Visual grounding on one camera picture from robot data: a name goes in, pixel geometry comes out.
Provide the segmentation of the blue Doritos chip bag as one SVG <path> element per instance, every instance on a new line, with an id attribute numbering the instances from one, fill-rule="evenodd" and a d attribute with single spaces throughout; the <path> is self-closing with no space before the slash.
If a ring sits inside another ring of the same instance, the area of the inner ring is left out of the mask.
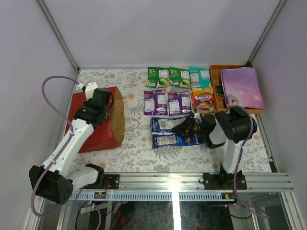
<path id="1" fill-rule="evenodd" d="M 193 134 L 184 137 L 171 131 L 172 128 L 180 125 L 187 117 L 160 118 L 152 117 L 150 122 L 153 149 L 163 146 L 195 146 L 204 143 L 204 139 Z"/>

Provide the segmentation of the purple Fox's candy packet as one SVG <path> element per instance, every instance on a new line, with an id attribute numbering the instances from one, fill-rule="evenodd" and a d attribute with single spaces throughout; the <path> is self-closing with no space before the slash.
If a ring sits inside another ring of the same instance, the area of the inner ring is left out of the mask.
<path id="1" fill-rule="evenodd" d="M 184 115 L 191 113 L 190 92 L 168 92 L 169 115 Z"/>

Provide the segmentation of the red brown paper bag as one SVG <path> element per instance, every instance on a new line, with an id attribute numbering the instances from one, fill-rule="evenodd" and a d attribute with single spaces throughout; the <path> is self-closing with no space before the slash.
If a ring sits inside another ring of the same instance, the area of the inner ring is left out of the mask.
<path id="1" fill-rule="evenodd" d="M 121 146 L 125 134 L 124 100 L 117 87 L 104 88 L 113 94 L 113 106 L 108 109 L 108 116 L 101 125 L 93 125 L 93 133 L 81 146 L 79 153 L 114 149 Z M 68 119 L 83 118 L 85 93 L 73 94 Z"/>

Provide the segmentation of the Fox's candy bag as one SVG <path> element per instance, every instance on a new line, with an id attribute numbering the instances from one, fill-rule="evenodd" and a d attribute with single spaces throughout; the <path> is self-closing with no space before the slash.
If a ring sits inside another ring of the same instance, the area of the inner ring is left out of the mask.
<path id="1" fill-rule="evenodd" d="M 214 114 L 216 112 L 212 86 L 192 88 L 191 100 L 192 107 L 201 115 Z"/>

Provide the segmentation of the green snack packet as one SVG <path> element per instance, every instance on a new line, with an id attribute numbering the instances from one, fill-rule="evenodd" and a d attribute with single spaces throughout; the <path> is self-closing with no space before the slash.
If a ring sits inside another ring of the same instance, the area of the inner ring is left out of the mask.
<path id="1" fill-rule="evenodd" d="M 171 85 L 191 88 L 190 73 L 188 69 L 169 67 L 169 82 Z"/>
<path id="2" fill-rule="evenodd" d="M 148 67 L 148 88 L 166 88 L 168 87 L 168 68 Z"/>

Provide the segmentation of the teal snack packet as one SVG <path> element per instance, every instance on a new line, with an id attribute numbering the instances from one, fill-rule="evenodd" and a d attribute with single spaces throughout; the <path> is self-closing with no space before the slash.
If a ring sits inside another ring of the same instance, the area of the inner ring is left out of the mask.
<path id="1" fill-rule="evenodd" d="M 192 88 L 206 88 L 211 86 L 208 68 L 189 67 L 189 74 Z"/>

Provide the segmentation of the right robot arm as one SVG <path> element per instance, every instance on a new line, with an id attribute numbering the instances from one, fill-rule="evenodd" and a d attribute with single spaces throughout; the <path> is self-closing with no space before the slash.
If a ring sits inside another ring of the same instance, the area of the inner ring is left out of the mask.
<path id="1" fill-rule="evenodd" d="M 224 189 L 235 185 L 234 174 L 239 171 L 243 148 L 256 131 L 256 121 L 246 108 L 239 105 L 215 114 L 190 115 L 171 129 L 172 133 L 183 137 L 200 136 L 209 149 L 227 145 L 222 163 L 222 170 L 225 173 L 221 174 L 218 180 L 219 185 Z"/>

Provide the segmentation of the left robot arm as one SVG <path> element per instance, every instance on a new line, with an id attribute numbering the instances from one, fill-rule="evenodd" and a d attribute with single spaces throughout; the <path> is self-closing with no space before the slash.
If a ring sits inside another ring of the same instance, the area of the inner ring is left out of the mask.
<path id="1" fill-rule="evenodd" d="M 54 152 L 41 166 L 32 166 L 29 178 L 33 194 L 56 204 L 65 204 L 72 193 L 82 187 L 104 186 L 104 169 L 87 164 L 73 173 L 69 168 L 85 141 L 107 119 L 113 104 L 112 92 L 95 88 L 75 113 L 70 127 Z"/>

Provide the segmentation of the purple Frozen cloth bag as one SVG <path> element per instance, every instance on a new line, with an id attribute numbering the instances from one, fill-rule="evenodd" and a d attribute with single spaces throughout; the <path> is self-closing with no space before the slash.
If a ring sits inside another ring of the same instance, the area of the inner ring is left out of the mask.
<path id="1" fill-rule="evenodd" d="M 257 71 L 251 67 L 221 70 L 221 81 L 227 107 L 264 109 Z"/>

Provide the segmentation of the small black object in tray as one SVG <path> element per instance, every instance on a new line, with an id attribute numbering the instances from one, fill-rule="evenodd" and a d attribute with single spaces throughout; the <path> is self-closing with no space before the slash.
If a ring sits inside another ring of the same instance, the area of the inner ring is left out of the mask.
<path id="1" fill-rule="evenodd" d="M 224 90 L 222 85 L 217 85 L 215 89 L 217 96 L 224 96 Z"/>

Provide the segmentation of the floral table mat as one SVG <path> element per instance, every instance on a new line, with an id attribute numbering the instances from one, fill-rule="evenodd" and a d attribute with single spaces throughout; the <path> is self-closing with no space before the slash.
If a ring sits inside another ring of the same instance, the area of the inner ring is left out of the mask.
<path id="1" fill-rule="evenodd" d="M 144 115 L 144 91 L 147 69 L 84 69 L 78 74 L 82 83 L 96 82 L 101 88 L 116 86 L 123 96 L 125 136 L 115 149 L 79 153 L 69 172 L 88 163 L 99 165 L 107 173 L 202 173 L 217 172 L 224 161 L 227 146 L 209 149 L 196 146 L 152 148 L 151 117 Z"/>

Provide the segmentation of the orange wooden tray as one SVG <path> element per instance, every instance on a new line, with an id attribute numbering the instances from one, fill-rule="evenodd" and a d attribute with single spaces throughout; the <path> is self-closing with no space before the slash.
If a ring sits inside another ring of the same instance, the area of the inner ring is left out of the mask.
<path id="1" fill-rule="evenodd" d="M 210 66 L 209 71 L 210 71 L 211 83 L 212 83 L 212 87 L 213 87 L 213 98 L 214 98 L 215 107 L 217 108 L 218 111 L 225 111 L 228 108 L 226 106 L 226 103 L 225 103 L 225 97 L 216 95 L 216 89 L 215 89 L 216 86 L 222 85 L 221 70 L 223 70 L 223 69 L 237 69 L 237 68 L 241 68 L 241 67 L 243 67 L 243 66 L 236 66 L 236 65 L 211 65 Z M 260 109 L 247 108 L 247 110 L 251 114 L 255 114 L 255 115 L 259 115 L 262 112 L 264 112 L 264 109 L 260 110 Z"/>

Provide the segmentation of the aluminium front rail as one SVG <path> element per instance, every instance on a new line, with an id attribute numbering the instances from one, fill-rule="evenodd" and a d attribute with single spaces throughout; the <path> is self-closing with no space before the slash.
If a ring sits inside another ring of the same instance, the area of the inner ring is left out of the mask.
<path id="1" fill-rule="evenodd" d="M 161 200 L 171 199 L 172 192 L 179 192 L 180 199 L 200 199 L 203 201 L 234 200 L 243 192 L 291 192 L 290 178 L 286 173 L 242 173 L 247 190 L 205 190 L 203 173 L 114 173 L 120 175 L 116 190 L 84 189 L 75 190 L 69 200 Z"/>

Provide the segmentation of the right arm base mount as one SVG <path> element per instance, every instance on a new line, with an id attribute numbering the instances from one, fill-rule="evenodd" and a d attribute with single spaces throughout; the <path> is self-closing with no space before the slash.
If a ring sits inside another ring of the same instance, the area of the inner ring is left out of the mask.
<path id="1" fill-rule="evenodd" d="M 233 190 L 234 183 L 237 190 L 247 190 L 247 183 L 242 171 L 238 171 L 236 176 L 234 173 L 227 173 L 222 167 L 219 173 L 203 173 L 203 182 L 205 190 Z"/>

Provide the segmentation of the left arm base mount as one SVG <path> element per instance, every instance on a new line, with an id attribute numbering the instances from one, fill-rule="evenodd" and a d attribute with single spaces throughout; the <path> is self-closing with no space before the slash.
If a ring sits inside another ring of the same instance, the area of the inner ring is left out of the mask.
<path id="1" fill-rule="evenodd" d="M 120 175 L 119 174 L 105 174 L 100 184 L 88 184 L 84 189 L 103 189 L 103 190 L 116 190 L 119 188 Z"/>

